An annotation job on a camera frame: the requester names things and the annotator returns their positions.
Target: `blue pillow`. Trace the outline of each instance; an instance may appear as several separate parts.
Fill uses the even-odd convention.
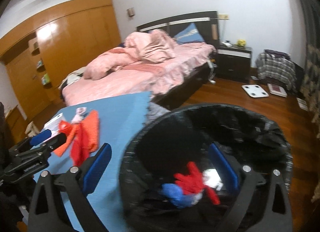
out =
[[[178,44],[205,42],[194,23],[174,36]]]

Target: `white cloth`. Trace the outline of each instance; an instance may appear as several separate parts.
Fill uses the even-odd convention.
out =
[[[71,120],[71,124],[79,124],[84,119],[84,114],[87,111],[86,107],[77,108],[76,115]]]
[[[61,82],[59,89],[61,89],[61,86],[65,81],[67,81],[67,85],[73,84],[74,82],[78,81],[81,78],[81,76],[79,75],[83,74],[84,71],[85,71],[85,67],[82,67],[68,74],[68,76]]]

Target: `blue mat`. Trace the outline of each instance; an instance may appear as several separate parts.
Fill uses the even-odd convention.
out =
[[[87,198],[102,223],[110,232],[126,232],[129,230],[123,218],[118,174],[127,144],[143,127],[143,123],[146,120],[149,96],[150,92],[141,92],[105,98],[66,107],[57,113],[63,113],[66,120],[70,122],[78,107],[87,107],[87,112],[93,109],[99,112],[100,147],[103,143],[109,143],[112,147],[112,158],[95,192],[89,194]],[[52,153],[48,160],[49,167],[47,170],[52,174],[66,172],[72,166],[72,160],[69,157],[70,150],[71,146],[60,158]],[[40,173],[35,174],[35,180],[39,179]],[[67,194],[62,193],[62,197],[74,229],[83,231]]]

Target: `electrical outlet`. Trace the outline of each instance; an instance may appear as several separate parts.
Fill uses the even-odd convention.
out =
[[[228,14],[219,14],[218,18],[222,19],[222,20],[228,20],[229,19],[229,15]]]

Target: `orange cloth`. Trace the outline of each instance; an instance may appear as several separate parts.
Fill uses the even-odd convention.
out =
[[[89,115],[81,121],[84,130],[88,134],[89,152],[95,152],[99,148],[99,114],[96,110],[92,110]]]
[[[63,145],[59,146],[56,150],[53,151],[59,157],[61,157],[63,155],[63,153],[67,150],[68,146],[71,144],[71,142],[73,141],[73,139],[77,133],[78,124],[73,124],[71,126],[72,126],[72,129],[71,129],[71,132],[67,135],[67,141]]]
[[[88,134],[88,149],[89,152],[95,152],[99,148],[99,114],[98,111],[92,110],[89,115],[81,121],[83,125],[83,129]],[[66,121],[61,121],[59,125],[63,127],[60,132],[65,133],[67,135],[67,141],[62,145],[59,146],[53,152],[61,157],[63,153],[67,150],[68,146],[72,143],[74,137],[76,136],[79,128],[79,124],[70,124]]]

